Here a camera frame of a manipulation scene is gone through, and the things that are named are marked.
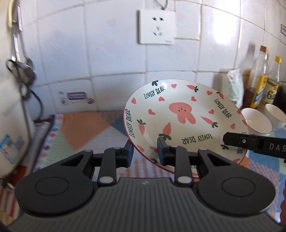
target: oil bottle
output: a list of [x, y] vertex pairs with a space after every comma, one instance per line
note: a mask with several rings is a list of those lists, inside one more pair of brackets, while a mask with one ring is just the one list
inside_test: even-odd
[[243, 107], [258, 107], [268, 80], [268, 48], [260, 46], [260, 54], [254, 61], [250, 72]]
[[268, 81], [265, 87], [264, 95], [261, 104], [273, 104], [280, 81], [280, 64], [282, 59], [279, 56], [275, 57], [273, 68], [268, 74]]

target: white bowl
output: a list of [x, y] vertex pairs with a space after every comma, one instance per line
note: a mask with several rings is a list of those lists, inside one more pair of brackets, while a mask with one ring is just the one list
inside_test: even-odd
[[270, 119], [273, 129], [281, 129], [286, 125], [286, 115], [277, 106], [266, 104], [264, 114]]
[[260, 111], [252, 108], [244, 108], [241, 113], [249, 128], [249, 134], [269, 136], [273, 131], [271, 121]]

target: electrical outlet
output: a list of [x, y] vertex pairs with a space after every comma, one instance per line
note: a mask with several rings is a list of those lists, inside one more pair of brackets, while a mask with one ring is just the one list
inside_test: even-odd
[[139, 42], [142, 44], [173, 44], [176, 34], [176, 16], [174, 11], [139, 11]]

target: tiled wall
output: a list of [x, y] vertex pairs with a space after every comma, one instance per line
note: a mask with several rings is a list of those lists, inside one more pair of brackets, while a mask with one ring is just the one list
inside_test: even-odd
[[[0, 1], [1, 11], [6, 1]], [[120, 110], [138, 87], [157, 79], [188, 79], [220, 90], [229, 69], [241, 66], [249, 74], [261, 44], [269, 47], [270, 67], [275, 55], [282, 57], [285, 75], [280, 25], [286, 26], [286, 0], [169, 0], [167, 10], [176, 12], [174, 45], [138, 44], [137, 10], [160, 9], [156, 0], [21, 0], [21, 5], [24, 39], [38, 76], [33, 89], [45, 116]], [[2, 56], [10, 53], [3, 30], [0, 75]], [[66, 92], [85, 92], [94, 101], [66, 104]], [[36, 101], [28, 107], [35, 117]]]

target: ceramic plate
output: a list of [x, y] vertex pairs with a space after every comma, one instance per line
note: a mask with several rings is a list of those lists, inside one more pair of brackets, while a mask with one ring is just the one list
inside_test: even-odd
[[[207, 148], [236, 163], [247, 152], [223, 143], [226, 132], [248, 134], [240, 110], [220, 92], [192, 81], [159, 80], [140, 87], [126, 103], [124, 126], [137, 150], [159, 166], [159, 136], [168, 145], [195, 152]], [[172, 166], [163, 168], [174, 171]]]

